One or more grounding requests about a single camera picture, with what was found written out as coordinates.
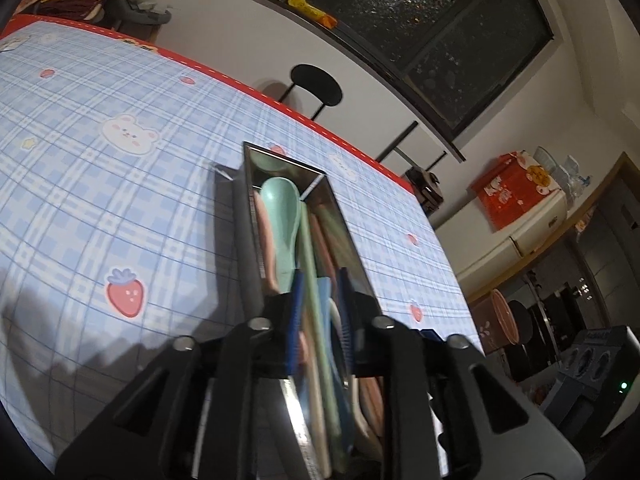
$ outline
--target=stool leg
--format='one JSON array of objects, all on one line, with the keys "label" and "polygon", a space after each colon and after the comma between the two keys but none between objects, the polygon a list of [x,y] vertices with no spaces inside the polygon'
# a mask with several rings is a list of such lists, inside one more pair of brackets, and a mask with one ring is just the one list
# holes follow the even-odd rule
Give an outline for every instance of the stool leg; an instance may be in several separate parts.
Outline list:
[{"label": "stool leg", "polygon": [[284,102],[284,99],[286,99],[287,96],[291,93],[291,91],[293,90],[294,86],[295,86],[295,84],[291,85],[289,88],[286,89],[284,94],[282,94],[282,97],[280,99],[278,99],[279,103],[283,103]]},{"label": "stool leg", "polygon": [[313,117],[311,117],[311,120],[314,121],[316,119],[316,117],[318,117],[318,115],[320,115],[320,112],[324,109],[326,105],[324,103],[322,103],[322,105],[318,108],[318,110],[316,110],[316,113],[314,114]]}]

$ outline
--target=window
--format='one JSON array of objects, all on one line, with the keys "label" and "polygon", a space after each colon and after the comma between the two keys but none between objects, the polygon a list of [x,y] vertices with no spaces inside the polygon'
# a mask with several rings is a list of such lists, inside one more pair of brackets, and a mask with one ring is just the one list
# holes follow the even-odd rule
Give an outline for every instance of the window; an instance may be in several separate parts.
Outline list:
[{"label": "window", "polygon": [[552,39],[537,0],[307,1],[448,143]]}]

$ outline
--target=black device with round holes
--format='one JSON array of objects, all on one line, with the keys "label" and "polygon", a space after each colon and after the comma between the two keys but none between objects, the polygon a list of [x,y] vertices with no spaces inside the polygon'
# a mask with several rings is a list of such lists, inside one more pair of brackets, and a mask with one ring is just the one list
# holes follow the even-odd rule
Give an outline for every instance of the black device with round holes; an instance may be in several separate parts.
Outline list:
[{"label": "black device with round holes", "polygon": [[639,373],[640,345],[628,327],[583,330],[540,409],[578,451],[588,452],[635,410],[640,399],[629,395],[629,385]]}]

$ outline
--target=silver screw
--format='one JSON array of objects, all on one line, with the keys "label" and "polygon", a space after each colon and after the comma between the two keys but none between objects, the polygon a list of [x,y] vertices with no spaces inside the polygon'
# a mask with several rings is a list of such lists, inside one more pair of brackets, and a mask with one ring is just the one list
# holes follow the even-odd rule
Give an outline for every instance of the silver screw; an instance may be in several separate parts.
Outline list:
[{"label": "silver screw", "polygon": [[388,328],[393,328],[396,322],[389,316],[376,316],[373,318],[371,324],[380,330],[386,330]]},{"label": "silver screw", "polygon": [[260,330],[268,330],[271,328],[271,321],[265,317],[254,317],[249,320],[249,328],[260,332]]},{"label": "silver screw", "polygon": [[195,346],[195,339],[193,337],[189,337],[188,335],[181,335],[174,340],[174,349],[176,349],[178,352],[193,350]]},{"label": "silver screw", "polygon": [[447,344],[452,348],[458,348],[460,350],[471,346],[469,339],[460,334],[454,334],[447,337]]}]

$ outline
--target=plastic container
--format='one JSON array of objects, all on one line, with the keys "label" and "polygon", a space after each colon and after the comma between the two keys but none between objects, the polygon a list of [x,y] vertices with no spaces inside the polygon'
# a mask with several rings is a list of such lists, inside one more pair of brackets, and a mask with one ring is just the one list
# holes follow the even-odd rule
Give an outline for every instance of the plastic container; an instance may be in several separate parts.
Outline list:
[{"label": "plastic container", "polygon": [[494,288],[489,296],[471,309],[482,349],[486,354],[510,344],[519,344],[518,325],[507,300]]}]

